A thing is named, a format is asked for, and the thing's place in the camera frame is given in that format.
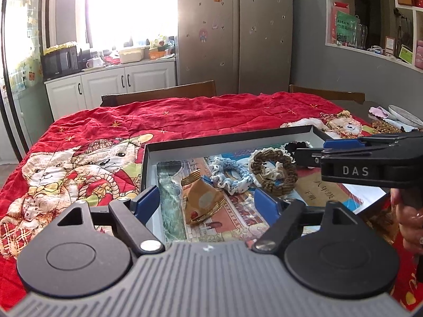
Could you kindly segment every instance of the silver screw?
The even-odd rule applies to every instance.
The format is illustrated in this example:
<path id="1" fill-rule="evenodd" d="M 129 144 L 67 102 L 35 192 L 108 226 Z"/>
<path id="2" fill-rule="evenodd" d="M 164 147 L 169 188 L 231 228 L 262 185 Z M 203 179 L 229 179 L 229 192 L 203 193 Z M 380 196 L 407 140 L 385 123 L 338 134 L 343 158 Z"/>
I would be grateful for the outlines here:
<path id="1" fill-rule="evenodd" d="M 263 240 L 263 241 L 259 241 L 254 246 L 257 250 L 271 251 L 275 248 L 276 243 L 270 240 Z"/>
<path id="2" fill-rule="evenodd" d="M 156 240 L 147 240 L 140 244 L 143 251 L 157 251 L 162 247 L 162 244 Z"/>

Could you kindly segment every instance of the brown scrunchie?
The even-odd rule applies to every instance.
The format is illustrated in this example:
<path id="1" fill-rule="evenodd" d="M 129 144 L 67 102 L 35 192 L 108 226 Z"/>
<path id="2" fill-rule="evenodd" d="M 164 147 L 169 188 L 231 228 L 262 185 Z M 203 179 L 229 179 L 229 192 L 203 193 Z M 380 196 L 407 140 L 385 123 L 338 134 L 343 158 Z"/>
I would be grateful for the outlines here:
<path id="1" fill-rule="evenodd" d="M 274 181 L 264 179 L 261 174 L 261 166 L 266 161 L 280 162 L 286 172 L 283 182 L 276 185 Z M 298 180 L 298 173 L 295 165 L 291 159 L 284 155 L 282 150 L 266 150 L 265 152 L 259 151 L 253 158 L 251 163 L 252 173 L 255 174 L 257 180 L 260 182 L 263 189 L 276 196 L 289 194 L 295 188 L 295 182 Z"/>

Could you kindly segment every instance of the bright window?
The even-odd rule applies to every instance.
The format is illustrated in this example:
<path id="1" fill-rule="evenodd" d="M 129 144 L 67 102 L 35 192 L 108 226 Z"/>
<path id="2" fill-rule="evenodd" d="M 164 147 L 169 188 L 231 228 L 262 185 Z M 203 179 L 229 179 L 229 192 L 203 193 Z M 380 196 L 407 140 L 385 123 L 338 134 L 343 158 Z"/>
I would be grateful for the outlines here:
<path id="1" fill-rule="evenodd" d="M 94 48 L 134 45 L 178 30 L 178 0 L 87 0 L 87 23 Z"/>

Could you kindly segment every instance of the wooden chair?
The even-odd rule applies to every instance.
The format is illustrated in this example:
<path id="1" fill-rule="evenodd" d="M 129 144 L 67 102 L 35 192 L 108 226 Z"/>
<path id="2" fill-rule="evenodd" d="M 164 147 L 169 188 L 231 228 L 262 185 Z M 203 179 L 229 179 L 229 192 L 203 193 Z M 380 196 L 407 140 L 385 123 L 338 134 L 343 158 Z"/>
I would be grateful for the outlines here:
<path id="1" fill-rule="evenodd" d="M 335 90 L 320 90 L 320 89 L 313 89 L 313 88 L 303 88 L 299 86 L 295 86 L 293 84 L 289 85 L 289 92 L 290 93 L 308 93 L 318 95 L 327 100 L 348 100 L 348 101 L 355 101 L 356 103 L 363 104 L 365 99 L 364 93 L 358 92 L 338 92 Z"/>
<path id="2" fill-rule="evenodd" d="M 101 107 L 116 107 L 132 102 L 144 102 L 150 100 L 165 99 L 168 97 L 213 97 L 216 96 L 216 85 L 214 81 L 185 84 L 172 88 L 159 90 L 147 90 L 145 92 L 111 94 L 102 96 Z"/>

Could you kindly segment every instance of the pink container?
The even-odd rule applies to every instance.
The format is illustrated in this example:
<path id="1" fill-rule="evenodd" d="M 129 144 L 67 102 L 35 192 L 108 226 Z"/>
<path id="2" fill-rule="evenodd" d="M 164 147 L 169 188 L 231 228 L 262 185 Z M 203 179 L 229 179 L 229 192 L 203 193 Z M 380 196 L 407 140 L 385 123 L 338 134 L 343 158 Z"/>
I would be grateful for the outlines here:
<path id="1" fill-rule="evenodd" d="M 417 42 L 416 63 L 417 68 L 423 69 L 423 40 Z"/>

